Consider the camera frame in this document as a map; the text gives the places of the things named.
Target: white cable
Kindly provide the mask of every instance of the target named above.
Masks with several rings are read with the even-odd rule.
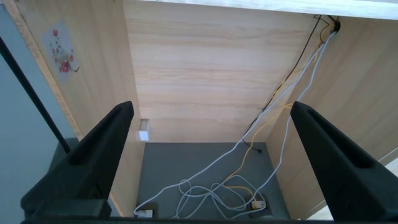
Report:
[[[312,62],[312,60],[315,58],[316,54],[318,54],[318,52],[319,52],[320,50],[322,50],[321,53],[320,53],[320,56],[318,57],[318,60],[317,60],[317,62],[316,62],[316,64],[315,64],[315,66],[314,66],[314,69],[313,69],[313,72],[312,72],[312,76],[311,76],[310,83],[308,84],[308,86],[306,87],[306,89],[303,91],[303,93],[302,93],[302,94],[299,96],[299,98],[298,98],[298,100],[301,99],[301,97],[303,96],[303,94],[310,88],[310,86],[311,86],[311,84],[312,84],[312,81],[313,81],[313,77],[314,77],[315,72],[316,72],[316,69],[317,69],[317,67],[318,67],[318,63],[319,63],[320,59],[322,58],[322,55],[323,55],[323,53],[324,53],[324,50],[326,49],[326,46],[327,46],[328,43],[329,43],[329,40],[330,40],[334,35],[335,35],[335,32],[332,33],[332,34],[329,36],[328,40],[327,40],[323,45],[321,45],[321,47],[314,53],[314,55],[311,57],[311,59],[308,61],[308,63],[306,64],[305,68],[304,68],[303,71],[301,72],[299,78],[298,78],[296,81],[294,81],[292,84],[290,84],[290,85],[289,85],[289,86],[288,86],[288,87],[275,99],[275,101],[270,105],[270,107],[268,107],[266,110],[264,110],[264,111],[258,116],[257,120],[254,122],[254,124],[251,126],[251,128],[249,128],[249,130],[242,136],[242,138],[234,145],[234,147],[233,147],[231,150],[229,150],[228,152],[226,152],[226,153],[224,153],[223,155],[221,155],[219,158],[217,158],[216,160],[214,160],[211,164],[209,164],[209,165],[208,165],[207,167],[205,167],[203,170],[199,171],[198,173],[196,173],[195,175],[191,176],[190,178],[188,178],[188,179],[183,179],[183,180],[181,180],[180,183],[178,183],[178,184],[173,184],[173,185],[164,187],[159,193],[157,193],[156,195],[154,195],[154,196],[151,197],[150,199],[146,200],[144,203],[140,204],[139,206],[137,206],[136,209],[134,209],[134,214],[137,215],[137,210],[138,210],[139,208],[141,208],[141,207],[142,207],[143,205],[145,205],[146,203],[148,203],[148,202],[150,202],[151,200],[153,200],[153,199],[155,199],[156,197],[158,197],[163,191],[165,191],[165,190],[167,190],[167,189],[170,189],[170,188],[172,188],[172,187],[180,186],[180,185],[182,185],[182,184],[184,184],[184,183],[187,183],[187,182],[188,182],[189,185],[190,185],[190,182],[189,182],[190,180],[192,180],[192,179],[195,178],[196,176],[200,175],[201,173],[203,173],[204,171],[206,171],[207,169],[209,169],[213,164],[215,164],[216,162],[218,162],[218,161],[219,161],[220,159],[222,159],[224,156],[226,156],[226,155],[228,155],[229,153],[233,152],[233,151],[236,149],[236,147],[238,146],[238,144],[239,144],[239,143],[251,132],[251,130],[257,125],[257,123],[258,123],[258,121],[260,120],[261,116],[264,115],[265,113],[267,113],[267,112],[276,104],[276,102],[279,100],[279,98],[281,98],[290,88],[292,88],[292,87],[302,78],[303,74],[306,72],[308,66],[310,65],[310,63]],[[213,201],[214,201],[214,202],[215,202],[215,200],[217,200],[217,201],[218,201],[219,203],[221,203],[224,207],[230,208],[230,210],[241,209],[242,207],[245,207],[246,205],[248,205],[249,203],[251,203],[251,201],[254,199],[254,197],[256,196],[256,194],[258,193],[258,191],[259,191],[261,188],[263,188],[263,187],[268,183],[268,181],[275,175],[276,171],[278,170],[278,168],[280,167],[280,165],[281,165],[281,163],[282,163],[282,155],[283,155],[283,151],[284,151],[284,146],[285,146],[285,140],[286,140],[286,136],[287,136],[287,131],[288,131],[288,128],[289,128],[289,121],[290,121],[290,117],[289,117],[289,119],[287,120],[287,124],[286,124],[286,133],[285,133],[284,143],[283,143],[283,145],[282,145],[282,150],[281,150],[281,154],[280,154],[280,159],[279,159],[279,164],[278,164],[278,166],[277,166],[277,167],[275,168],[275,170],[272,172],[272,174],[270,175],[270,177],[269,177],[259,188],[256,189],[254,195],[252,196],[252,198],[251,198],[248,202],[246,202],[246,203],[244,203],[244,204],[242,204],[242,205],[240,205],[240,206],[238,206],[238,207],[231,208],[231,207],[226,206],[226,205],[222,202],[222,200],[214,193],[214,191],[215,191],[218,187],[223,186],[223,183],[225,183],[226,181],[228,181],[230,178],[229,178],[229,179],[226,179],[224,182],[222,182],[222,184],[219,184],[216,188],[213,188],[213,186],[214,186],[214,184],[213,184],[213,185],[211,186],[211,189],[208,189],[208,188],[205,188],[205,187],[202,187],[202,186],[194,186],[194,187],[192,187],[192,186],[190,185],[190,188],[183,194],[183,197],[184,197],[184,196],[187,196],[187,200],[189,199],[189,197],[203,197],[203,199],[202,199],[202,201],[200,202],[199,206],[198,206],[196,209],[194,209],[194,211],[193,211],[191,214],[189,214],[189,217],[191,217],[191,216],[199,209],[200,205],[201,205],[201,204],[204,202],[204,200],[205,200],[208,196],[210,196],[210,195],[213,196]],[[194,189],[194,188],[205,189],[205,190],[208,191],[208,193],[200,194],[200,195],[190,195],[190,193],[192,192],[192,189]],[[221,212],[221,210],[220,210],[220,208],[218,207],[217,204],[216,204],[216,206],[217,206],[217,209],[218,209],[218,210],[220,211],[220,213],[222,214],[222,216],[224,216],[224,214]],[[179,213],[180,213],[181,210],[182,210],[182,208],[181,208],[180,210],[178,210],[178,207],[177,207],[177,211],[176,211],[176,215],[175,215],[175,217],[177,217],[177,218],[178,218]],[[252,213],[252,212],[257,212],[257,211],[260,211],[260,210],[262,210],[262,209],[252,210],[252,211],[249,211],[249,212],[243,212],[243,213],[240,213],[240,214],[237,214],[237,215],[233,216],[232,218],[236,218],[236,217],[238,217],[238,216],[245,215],[245,214]]]

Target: white plug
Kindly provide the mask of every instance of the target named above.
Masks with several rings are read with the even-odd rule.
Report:
[[[251,202],[251,208],[254,209],[260,209],[260,208],[266,208],[267,204],[265,201],[252,201]]]
[[[149,119],[141,119],[141,123],[139,125],[139,139],[141,141],[147,142],[149,141],[149,135],[150,135]]]

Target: black cable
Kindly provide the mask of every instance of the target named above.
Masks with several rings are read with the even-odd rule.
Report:
[[[37,96],[33,87],[30,85],[28,79],[26,78],[24,72],[19,67],[18,63],[16,62],[15,58],[12,56],[11,52],[7,48],[7,45],[4,43],[1,37],[0,37],[0,52],[4,60],[7,62],[8,66],[12,70],[12,72],[14,72],[14,75],[17,77],[19,83],[25,89],[26,93],[29,95],[33,104],[36,106],[36,108],[44,118],[45,122],[48,124],[51,131],[54,133],[55,137],[60,142],[61,146],[63,147],[63,150],[68,154],[70,152],[70,148],[66,140],[62,137],[61,132],[58,130],[54,121],[51,119],[49,112],[47,112],[47,110],[45,109],[43,103],[40,101],[40,98]]]
[[[315,15],[315,16],[313,16],[313,18],[314,18],[314,19],[320,19],[320,20],[322,20],[323,22],[325,22],[326,24],[330,25],[326,20],[324,20],[324,19],[321,18],[321,15]]]
[[[325,41],[323,41],[322,40],[322,33],[323,33],[323,31],[326,29],[326,28],[328,28],[329,27],[329,25],[327,25],[327,26],[325,26],[322,30],[321,30],[321,32],[319,33],[319,39],[321,40],[321,43],[325,43]]]
[[[273,96],[271,97],[271,99],[269,99],[269,101],[268,101],[268,103],[265,105],[265,107],[263,107],[263,109],[261,110],[261,113],[264,112],[264,111],[267,109],[268,105],[269,105],[269,104],[271,103],[271,101],[274,99],[275,93],[282,87],[283,83],[285,83],[286,80],[293,74],[293,71],[296,69],[296,67],[297,67],[297,65],[299,64],[301,58],[303,57],[303,54],[304,54],[304,52],[305,52],[305,49],[307,48],[308,43],[310,42],[310,39],[311,39],[313,33],[315,32],[315,29],[317,28],[317,26],[318,26],[318,24],[319,24],[319,21],[320,21],[320,20],[323,20],[321,15],[319,15],[319,17],[315,17],[315,16],[314,16],[314,18],[318,19],[318,20],[317,20],[317,23],[316,23],[315,26],[313,27],[313,29],[312,29],[312,31],[311,31],[311,34],[310,34],[310,36],[308,37],[307,42],[305,43],[304,48],[303,48],[303,50],[301,51],[300,56],[298,57],[298,60],[297,60],[296,64],[293,66],[292,70],[291,70],[291,71],[289,72],[289,74],[286,76],[286,78],[285,78],[285,80],[282,82],[282,84],[280,84],[280,85],[278,86],[278,88],[277,88],[276,91],[274,92],[274,94],[273,94]],[[254,124],[254,122],[257,121],[258,118],[259,118],[259,117],[257,116],[257,118],[255,118],[255,119],[251,122],[251,124],[249,125],[249,127],[247,128],[247,130],[244,132],[243,135],[245,135],[245,134],[249,131],[249,129],[251,128],[251,126]],[[247,146],[250,146],[244,139],[243,139],[243,142],[244,142]]]

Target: power cord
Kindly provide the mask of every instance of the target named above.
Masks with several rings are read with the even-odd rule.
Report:
[[[307,42],[305,43],[304,48],[303,48],[303,50],[301,51],[301,54],[300,54],[300,56],[298,57],[298,59],[297,59],[295,65],[293,66],[293,68],[291,69],[291,71],[289,72],[289,74],[286,76],[285,80],[278,86],[278,88],[276,88],[274,94],[272,94],[272,97],[269,99],[268,103],[265,105],[265,107],[262,108],[261,113],[264,112],[264,111],[266,110],[266,108],[268,107],[268,105],[269,105],[269,104],[271,103],[271,101],[274,99],[275,94],[276,94],[276,93],[278,92],[278,90],[282,87],[282,85],[286,82],[286,80],[293,74],[293,72],[294,72],[294,70],[296,69],[297,65],[299,64],[301,58],[303,57],[303,54],[304,54],[304,52],[305,52],[305,49],[307,49],[308,43],[310,42],[311,37],[312,37],[313,33],[315,32],[315,29],[317,28],[318,24],[319,24],[319,21],[322,20],[322,21],[326,22],[327,24],[329,24],[326,20],[322,19],[322,16],[321,16],[321,15],[315,15],[314,18],[315,18],[315,19],[318,19],[318,20],[317,20],[317,23],[314,25],[314,27],[313,27],[313,29],[312,29],[312,31],[311,31],[311,34],[308,36]],[[256,122],[258,119],[259,119],[258,116],[257,116],[256,118],[254,118],[254,120],[251,122],[251,124],[249,125],[249,127],[247,128],[247,130],[245,130],[244,134],[246,134],[246,133],[249,131],[250,127],[251,127],[251,126],[253,125],[253,123]],[[244,139],[243,139],[243,143],[245,143],[247,146],[250,147],[249,143],[247,143]],[[262,152],[261,149],[256,149],[256,148],[254,148],[254,147],[252,147],[252,149],[256,150],[257,152]]]

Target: wood grain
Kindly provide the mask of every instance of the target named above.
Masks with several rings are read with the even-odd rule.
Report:
[[[239,140],[292,69],[316,22],[303,14],[161,2],[124,1],[124,14],[151,142]],[[298,68],[316,49],[323,26]],[[265,141],[272,124],[256,141]]]
[[[120,214],[131,216],[136,206],[144,143],[137,141],[141,116],[122,2],[18,1],[17,5],[39,46],[40,51],[35,54],[44,56],[46,62],[51,58],[41,54],[44,48],[40,36],[64,19],[80,69],[62,85],[48,71],[44,74],[47,80],[55,79],[82,135],[118,103],[133,102],[135,114],[111,190]]]
[[[51,74],[51,71],[49,67],[47,66],[47,63],[45,62],[45,59],[43,58],[43,55],[41,54],[39,50],[39,46],[36,44],[32,34],[30,33],[30,30],[22,17],[22,14],[20,13],[16,3],[14,0],[4,0],[3,1],[4,5],[6,6],[6,9],[10,16],[12,17],[12,20],[14,20],[14,23],[16,27],[18,28],[19,33],[21,34],[22,38],[24,39],[27,47],[29,48],[30,52],[33,55],[33,58],[35,59],[37,65],[40,68],[40,71],[42,72],[43,76],[45,77],[45,80],[49,84],[50,89],[54,93],[55,99],[57,100],[58,104],[60,105],[65,117],[69,121],[70,126],[72,127],[72,130],[74,130],[76,137],[81,140],[83,139],[83,135],[80,131],[79,126],[76,123],[75,118],[72,115],[72,112],[69,109],[69,106],[67,105],[67,102],[63,98],[61,94],[61,90],[57,85],[57,82],[55,81],[54,77]]]
[[[351,16],[373,19],[398,19],[397,0],[141,0],[221,6],[243,9],[297,12],[332,16]]]
[[[390,152],[398,146],[398,22],[341,18],[341,24],[301,101],[386,165],[397,156]],[[309,78],[307,72],[289,102]],[[288,115],[281,114],[266,142],[274,165]],[[293,124],[277,177],[291,218],[306,219],[322,208],[317,206],[323,203],[322,192]]]

